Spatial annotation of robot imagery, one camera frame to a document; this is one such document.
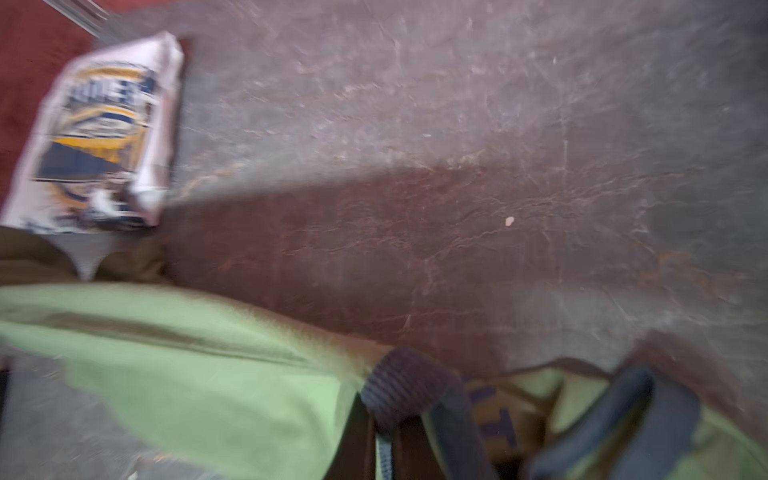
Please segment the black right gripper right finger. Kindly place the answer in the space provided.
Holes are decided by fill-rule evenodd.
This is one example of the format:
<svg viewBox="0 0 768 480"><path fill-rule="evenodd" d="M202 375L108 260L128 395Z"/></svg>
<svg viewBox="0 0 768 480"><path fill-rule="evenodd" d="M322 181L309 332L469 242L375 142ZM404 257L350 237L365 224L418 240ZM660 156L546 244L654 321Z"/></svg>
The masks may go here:
<svg viewBox="0 0 768 480"><path fill-rule="evenodd" d="M396 480L445 480L420 417L409 417L395 430L392 445Z"/></svg>

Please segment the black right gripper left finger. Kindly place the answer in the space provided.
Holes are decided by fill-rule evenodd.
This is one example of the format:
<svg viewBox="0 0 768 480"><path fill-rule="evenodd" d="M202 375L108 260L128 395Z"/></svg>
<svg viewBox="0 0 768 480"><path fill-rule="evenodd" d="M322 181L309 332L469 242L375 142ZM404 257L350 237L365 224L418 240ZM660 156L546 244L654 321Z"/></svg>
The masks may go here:
<svg viewBox="0 0 768 480"><path fill-rule="evenodd" d="M374 419L356 395L324 480L375 480L376 433Z"/></svg>

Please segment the green grey tank top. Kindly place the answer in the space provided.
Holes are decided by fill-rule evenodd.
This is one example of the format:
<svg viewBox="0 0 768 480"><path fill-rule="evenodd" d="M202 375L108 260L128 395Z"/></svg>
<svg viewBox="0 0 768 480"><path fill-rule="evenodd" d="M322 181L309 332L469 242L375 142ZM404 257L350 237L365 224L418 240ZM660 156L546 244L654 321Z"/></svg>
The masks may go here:
<svg viewBox="0 0 768 480"><path fill-rule="evenodd" d="M763 479L766 452L646 365L460 375L404 347L329 332L170 285L150 242L83 281L70 257L1 231L1 334L163 450L232 479L324 479L355 396L376 425L376 479L420 417L446 479Z"/></svg>

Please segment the white tank top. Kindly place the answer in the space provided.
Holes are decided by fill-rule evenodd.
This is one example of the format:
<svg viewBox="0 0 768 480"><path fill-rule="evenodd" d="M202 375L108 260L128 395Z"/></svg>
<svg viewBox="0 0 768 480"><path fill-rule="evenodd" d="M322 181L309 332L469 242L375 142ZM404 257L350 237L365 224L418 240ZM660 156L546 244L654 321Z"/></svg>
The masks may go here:
<svg viewBox="0 0 768 480"><path fill-rule="evenodd" d="M69 62L41 102L2 225L38 234L157 226L183 64L167 31Z"/></svg>

